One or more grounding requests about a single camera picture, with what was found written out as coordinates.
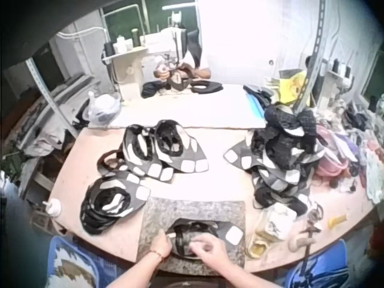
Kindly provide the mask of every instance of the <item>pink item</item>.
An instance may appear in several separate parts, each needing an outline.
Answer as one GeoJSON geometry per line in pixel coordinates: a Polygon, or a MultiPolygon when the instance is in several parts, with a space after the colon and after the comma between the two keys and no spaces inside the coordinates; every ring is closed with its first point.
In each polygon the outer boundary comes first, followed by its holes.
{"type": "MultiPolygon", "coordinates": [[[[335,155],[338,155],[338,148],[335,140],[332,138],[328,129],[323,126],[317,125],[317,133],[321,135],[324,140],[328,143],[328,149],[331,150],[335,155]]],[[[330,176],[335,177],[339,175],[345,168],[348,167],[348,159],[339,159],[340,163],[337,163],[330,157],[325,156],[320,160],[319,166],[317,167],[316,174],[319,176],[330,176]]]]}

